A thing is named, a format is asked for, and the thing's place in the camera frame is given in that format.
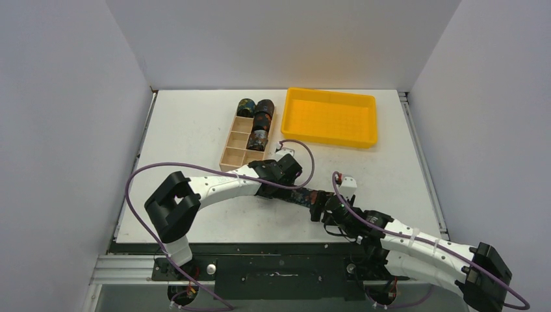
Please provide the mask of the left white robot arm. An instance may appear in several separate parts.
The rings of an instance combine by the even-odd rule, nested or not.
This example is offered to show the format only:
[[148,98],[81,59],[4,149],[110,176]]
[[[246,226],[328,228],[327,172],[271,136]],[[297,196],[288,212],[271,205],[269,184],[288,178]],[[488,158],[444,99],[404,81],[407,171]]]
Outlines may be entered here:
[[281,185],[293,187],[302,167],[290,154],[278,160],[252,161],[221,175],[185,177],[170,174],[146,200],[144,208],[171,259],[168,270],[178,280],[194,271],[186,234],[207,206],[240,196],[272,198]]

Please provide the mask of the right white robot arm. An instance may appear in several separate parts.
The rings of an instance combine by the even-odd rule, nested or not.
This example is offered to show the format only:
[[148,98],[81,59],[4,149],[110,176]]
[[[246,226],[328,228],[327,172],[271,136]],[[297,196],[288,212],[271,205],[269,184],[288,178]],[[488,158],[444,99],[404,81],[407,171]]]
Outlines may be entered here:
[[501,311],[512,273],[496,249],[438,239],[378,211],[347,208],[332,193],[309,200],[311,221],[336,226],[365,250],[377,279],[406,277],[449,290],[476,311]]

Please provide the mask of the wooden compartment box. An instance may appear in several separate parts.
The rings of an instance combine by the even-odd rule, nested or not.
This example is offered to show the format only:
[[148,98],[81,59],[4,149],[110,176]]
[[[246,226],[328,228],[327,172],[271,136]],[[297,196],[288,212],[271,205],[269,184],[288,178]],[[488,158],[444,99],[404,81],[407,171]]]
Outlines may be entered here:
[[[272,124],[276,117],[275,111],[272,116]],[[244,166],[252,161],[261,161],[267,157],[268,143],[270,141],[270,136],[272,135],[272,124],[270,131],[268,132],[268,143],[265,151],[253,151],[246,149],[249,135],[252,132],[253,117],[239,117],[235,113],[219,162],[219,167],[223,172],[236,170],[237,168],[240,168],[241,166]]]

